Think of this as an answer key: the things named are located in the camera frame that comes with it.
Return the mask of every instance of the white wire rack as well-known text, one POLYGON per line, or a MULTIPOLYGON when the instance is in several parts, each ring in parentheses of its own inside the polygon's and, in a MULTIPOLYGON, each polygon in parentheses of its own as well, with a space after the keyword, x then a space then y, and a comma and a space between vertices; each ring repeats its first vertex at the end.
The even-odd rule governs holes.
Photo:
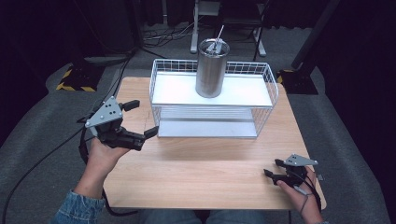
POLYGON ((154 61, 149 98, 158 136, 259 136, 278 98, 269 64, 227 62, 216 98, 196 93, 197 67, 193 60, 154 61))

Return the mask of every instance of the denim sleeve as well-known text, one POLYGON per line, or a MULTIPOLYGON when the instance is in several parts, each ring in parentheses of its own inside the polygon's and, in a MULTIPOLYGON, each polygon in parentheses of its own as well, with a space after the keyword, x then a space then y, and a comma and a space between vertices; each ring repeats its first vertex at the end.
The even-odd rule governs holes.
POLYGON ((104 199, 92 199, 69 191, 64 203, 50 223, 96 223, 104 205, 104 199))

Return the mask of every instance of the person's hand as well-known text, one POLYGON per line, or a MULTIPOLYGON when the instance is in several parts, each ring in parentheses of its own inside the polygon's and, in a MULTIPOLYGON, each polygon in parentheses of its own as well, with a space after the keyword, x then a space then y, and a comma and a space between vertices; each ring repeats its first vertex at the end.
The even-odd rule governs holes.
POLYGON ((90 198, 102 198, 107 175, 114 169, 119 158, 129 151, 130 149, 123 147, 108 147, 99 139, 93 138, 87 167, 74 192, 90 198))
MULTIPOLYGON (((309 167, 305 167, 305 169, 308 172, 306 182, 311 184, 312 181, 313 187, 315 187, 317 182, 315 173, 309 167)), ((323 218, 318 210, 315 196, 312 194, 311 188, 309 188, 305 183, 300 185, 300 189, 305 191, 307 195, 303 195, 301 192, 291 188, 288 184, 281 180, 278 180, 276 183, 289 196, 294 208, 301 213, 305 223, 318 223, 323 221, 323 218)))

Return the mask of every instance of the metal cup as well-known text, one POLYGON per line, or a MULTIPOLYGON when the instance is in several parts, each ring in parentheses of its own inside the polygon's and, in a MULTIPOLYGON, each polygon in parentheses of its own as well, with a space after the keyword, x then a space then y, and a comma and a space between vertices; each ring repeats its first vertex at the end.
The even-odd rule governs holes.
POLYGON ((230 46, 222 39, 206 39, 199 45, 195 90, 205 98, 221 94, 230 46))

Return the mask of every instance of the wooden table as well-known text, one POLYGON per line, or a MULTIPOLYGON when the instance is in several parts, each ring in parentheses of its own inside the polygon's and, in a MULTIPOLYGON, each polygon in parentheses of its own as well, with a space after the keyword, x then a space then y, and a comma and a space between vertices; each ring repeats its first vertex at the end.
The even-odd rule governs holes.
MULTIPOLYGON (((286 194, 263 169, 284 174, 274 159, 291 153, 309 157, 287 95, 279 98, 257 139, 159 138, 123 156, 108 176, 105 190, 113 207, 189 209, 292 209, 286 194)), ((124 112, 122 126, 143 133, 154 127, 149 78, 126 77, 119 103, 140 100, 124 112)), ((320 185, 322 208, 326 206, 320 185)))

